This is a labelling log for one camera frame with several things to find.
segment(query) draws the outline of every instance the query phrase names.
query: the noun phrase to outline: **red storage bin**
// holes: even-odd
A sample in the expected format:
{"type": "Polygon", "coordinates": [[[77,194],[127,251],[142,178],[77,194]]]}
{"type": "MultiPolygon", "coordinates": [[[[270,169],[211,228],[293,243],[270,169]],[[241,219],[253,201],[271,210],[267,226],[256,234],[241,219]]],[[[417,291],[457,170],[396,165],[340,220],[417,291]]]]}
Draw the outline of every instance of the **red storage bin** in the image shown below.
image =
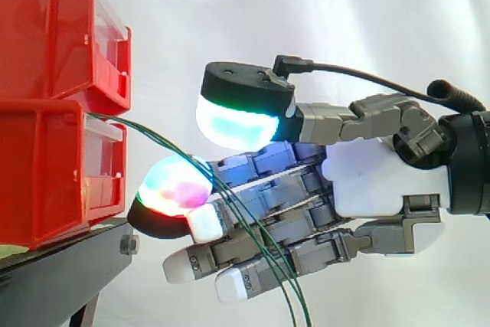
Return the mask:
{"type": "Polygon", "coordinates": [[[0,0],[0,98],[130,108],[131,32],[106,0],[0,0]]]}
{"type": "Polygon", "coordinates": [[[124,210],[126,131],[67,100],[0,100],[0,244],[35,249],[124,210]]]}

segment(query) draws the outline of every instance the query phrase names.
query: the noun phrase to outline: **bolt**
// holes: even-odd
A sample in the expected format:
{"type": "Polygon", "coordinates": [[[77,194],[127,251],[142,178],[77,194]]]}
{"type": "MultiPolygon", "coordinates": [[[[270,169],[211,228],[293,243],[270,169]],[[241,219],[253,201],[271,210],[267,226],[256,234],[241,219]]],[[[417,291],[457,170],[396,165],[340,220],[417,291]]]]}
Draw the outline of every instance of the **bolt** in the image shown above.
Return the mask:
{"type": "Polygon", "coordinates": [[[138,235],[123,235],[120,243],[120,252],[126,256],[133,256],[139,250],[138,235]]]}

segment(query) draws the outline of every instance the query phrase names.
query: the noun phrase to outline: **white backdrop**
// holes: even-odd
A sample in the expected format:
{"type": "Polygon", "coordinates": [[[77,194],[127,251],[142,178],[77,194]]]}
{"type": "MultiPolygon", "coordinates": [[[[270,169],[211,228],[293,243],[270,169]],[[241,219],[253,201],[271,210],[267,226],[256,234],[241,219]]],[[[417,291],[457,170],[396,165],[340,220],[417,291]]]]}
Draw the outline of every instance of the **white backdrop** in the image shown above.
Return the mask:
{"type": "MultiPolygon", "coordinates": [[[[271,65],[297,54],[380,74],[414,89],[446,78],[490,106],[490,0],[110,0],[133,30],[132,111],[189,152],[231,152],[208,142],[194,118],[204,65],[271,65]]],[[[348,104],[381,91],[327,74],[296,78],[298,101],[348,104]]],[[[444,113],[428,106],[432,113],[444,113]]],[[[131,198],[168,153],[131,132],[131,198]]],[[[487,326],[490,223],[445,216],[446,232],[416,257],[360,255],[302,278],[317,326],[487,326]]],[[[221,305],[213,280],[168,285],[162,261],[189,239],[142,237],[133,265],[103,292],[96,327],[290,325],[280,291],[221,305]]]]}

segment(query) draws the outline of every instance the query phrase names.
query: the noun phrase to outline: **black metal shelf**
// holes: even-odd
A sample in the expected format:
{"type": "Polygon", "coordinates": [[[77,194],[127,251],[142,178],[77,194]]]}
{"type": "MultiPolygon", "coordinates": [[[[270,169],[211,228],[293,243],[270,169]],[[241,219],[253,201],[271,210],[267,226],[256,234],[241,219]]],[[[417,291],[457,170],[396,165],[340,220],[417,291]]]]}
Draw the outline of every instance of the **black metal shelf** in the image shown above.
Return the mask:
{"type": "Polygon", "coordinates": [[[113,218],[83,236],[0,260],[0,326],[90,325],[94,301],[130,265],[133,229],[113,218]]]}

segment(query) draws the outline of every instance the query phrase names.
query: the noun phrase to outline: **gray joint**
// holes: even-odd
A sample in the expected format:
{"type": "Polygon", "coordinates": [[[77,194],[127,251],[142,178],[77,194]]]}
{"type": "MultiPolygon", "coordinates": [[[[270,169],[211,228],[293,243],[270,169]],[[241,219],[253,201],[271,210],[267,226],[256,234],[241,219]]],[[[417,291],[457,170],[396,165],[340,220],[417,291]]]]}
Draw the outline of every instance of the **gray joint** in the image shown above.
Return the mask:
{"type": "MultiPolygon", "coordinates": [[[[316,195],[326,195],[329,190],[328,183],[319,174],[316,165],[310,165],[236,192],[236,195],[256,219],[263,219],[277,211],[308,201],[316,195]]],[[[238,223],[221,199],[215,202],[227,212],[230,223],[238,223]]],[[[254,222],[248,213],[243,212],[243,216],[248,224],[254,222]]]]}
{"type": "Polygon", "coordinates": [[[264,257],[257,257],[237,264],[234,268],[240,271],[247,297],[250,299],[275,289],[285,280],[278,268],[281,267],[288,272],[285,259],[291,262],[290,266],[297,276],[304,276],[323,270],[334,263],[348,262],[356,256],[360,248],[366,247],[369,243],[367,237],[356,238],[350,230],[338,229],[287,247],[284,258],[275,257],[277,265],[273,262],[268,263],[264,257]]]}
{"type": "MultiPolygon", "coordinates": [[[[259,229],[252,228],[252,231],[257,240],[263,244],[259,229]]],[[[232,264],[245,262],[260,254],[259,247],[244,229],[237,229],[228,237],[212,244],[193,245],[186,251],[195,280],[232,264]]]]}
{"type": "Polygon", "coordinates": [[[288,250],[296,272],[303,276],[335,263],[349,262],[361,248],[370,244],[368,237],[356,237],[350,230],[337,229],[291,246],[288,250]]]}
{"type": "Polygon", "coordinates": [[[264,224],[276,242],[290,245],[326,231],[339,221],[340,217],[335,213],[333,204],[321,196],[297,208],[268,217],[264,224]]]}
{"type": "Polygon", "coordinates": [[[325,157],[325,148],[316,144],[274,142],[258,152],[234,155],[210,165],[221,180],[236,188],[299,165],[321,164],[325,157]]]}
{"type": "Polygon", "coordinates": [[[302,142],[332,145],[398,134],[417,158],[443,143],[435,119],[399,93],[370,96],[354,101],[349,108],[325,103],[298,104],[298,108],[304,116],[302,142]]]}
{"type": "Polygon", "coordinates": [[[216,215],[220,221],[223,236],[228,235],[234,230],[234,225],[236,224],[237,219],[235,217],[231,217],[233,214],[222,199],[212,201],[210,204],[214,207],[216,215]]]}
{"type": "Polygon", "coordinates": [[[416,251],[413,226],[440,221],[439,195],[410,195],[403,198],[399,215],[367,222],[354,234],[371,239],[371,245],[361,250],[364,253],[412,254],[416,251]]]}

